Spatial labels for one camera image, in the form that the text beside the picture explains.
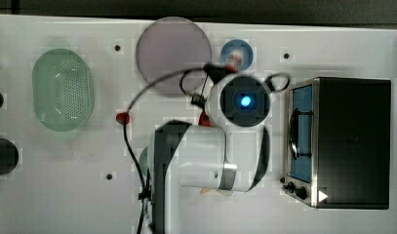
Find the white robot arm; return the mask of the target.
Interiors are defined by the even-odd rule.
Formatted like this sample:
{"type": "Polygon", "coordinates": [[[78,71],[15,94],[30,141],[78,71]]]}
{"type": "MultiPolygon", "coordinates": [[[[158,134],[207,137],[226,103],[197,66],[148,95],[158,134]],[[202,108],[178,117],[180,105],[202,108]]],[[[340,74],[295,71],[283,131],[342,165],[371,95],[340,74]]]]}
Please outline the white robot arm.
{"type": "Polygon", "coordinates": [[[181,234],[182,187],[248,192],[258,185],[268,168],[266,119],[274,91],[271,77],[225,76],[205,103],[209,126],[172,120],[155,131],[147,147],[150,234],[181,234]]]}

